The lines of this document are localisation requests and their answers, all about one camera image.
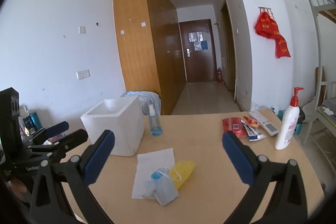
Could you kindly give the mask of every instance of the yellow sponge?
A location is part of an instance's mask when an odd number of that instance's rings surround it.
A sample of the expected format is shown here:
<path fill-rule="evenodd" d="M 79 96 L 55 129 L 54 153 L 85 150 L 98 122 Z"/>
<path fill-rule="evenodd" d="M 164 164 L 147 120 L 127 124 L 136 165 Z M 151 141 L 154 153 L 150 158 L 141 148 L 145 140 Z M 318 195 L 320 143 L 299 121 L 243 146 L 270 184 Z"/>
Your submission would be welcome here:
<path fill-rule="evenodd" d="M 170 177 L 173 179 L 173 183 L 176 189 L 178 189 L 190 176 L 195 167 L 195 163 L 192 161 L 179 161 L 172 169 L 169 170 Z"/>

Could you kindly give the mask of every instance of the wooden cabinet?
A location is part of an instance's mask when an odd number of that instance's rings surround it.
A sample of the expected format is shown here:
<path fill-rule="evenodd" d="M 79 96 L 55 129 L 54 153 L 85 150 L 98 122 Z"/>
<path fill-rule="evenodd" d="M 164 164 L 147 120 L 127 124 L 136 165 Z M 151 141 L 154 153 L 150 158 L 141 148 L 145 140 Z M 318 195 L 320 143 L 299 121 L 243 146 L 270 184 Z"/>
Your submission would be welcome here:
<path fill-rule="evenodd" d="M 185 86 L 176 8 L 170 0 L 113 0 L 113 7 L 126 90 L 158 93 L 162 114 L 171 114 Z"/>

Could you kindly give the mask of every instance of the face mask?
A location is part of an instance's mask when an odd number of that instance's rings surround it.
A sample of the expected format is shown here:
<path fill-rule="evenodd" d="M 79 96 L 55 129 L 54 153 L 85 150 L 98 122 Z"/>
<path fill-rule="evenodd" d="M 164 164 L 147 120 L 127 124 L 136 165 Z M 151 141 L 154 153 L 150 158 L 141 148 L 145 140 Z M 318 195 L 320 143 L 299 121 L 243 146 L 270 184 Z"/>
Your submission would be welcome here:
<path fill-rule="evenodd" d="M 168 168 L 159 168 L 151 175 L 151 178 L 146 182 L 146 193 L 142 196 L 143 198 L 156 199 L 164 206 L 179 196 Z"/>

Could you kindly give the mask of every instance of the red bottle cap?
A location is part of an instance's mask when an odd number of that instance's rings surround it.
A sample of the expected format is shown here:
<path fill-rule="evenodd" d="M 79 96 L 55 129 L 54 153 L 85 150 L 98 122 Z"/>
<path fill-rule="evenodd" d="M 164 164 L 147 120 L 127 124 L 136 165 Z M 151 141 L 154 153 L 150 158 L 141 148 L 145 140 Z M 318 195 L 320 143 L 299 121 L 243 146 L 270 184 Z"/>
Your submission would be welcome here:
<path fill-rule="evenodd" d="M 303 90 L 304 88 L 296 87 L 294 88 L 294 96 L 291 99 L 291 106 L 297 107 L 299 105 L 299 98 L 297 97 L 297 93 L 299 90 Z"/>

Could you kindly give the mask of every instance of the white foam box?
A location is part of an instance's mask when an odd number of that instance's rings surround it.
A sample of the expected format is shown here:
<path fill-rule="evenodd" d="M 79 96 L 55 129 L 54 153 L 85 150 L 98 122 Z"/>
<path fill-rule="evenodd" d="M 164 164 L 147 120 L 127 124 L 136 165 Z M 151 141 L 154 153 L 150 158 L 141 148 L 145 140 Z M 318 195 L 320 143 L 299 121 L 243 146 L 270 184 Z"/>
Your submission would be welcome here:
<path fill-rule="evenodd" d="M 111 155 L 134 156 L 144 133 L 142 110 L 138 96 L 105 99 L 81 116 L 94 143 L 105 129 L 114 132 Z"/>

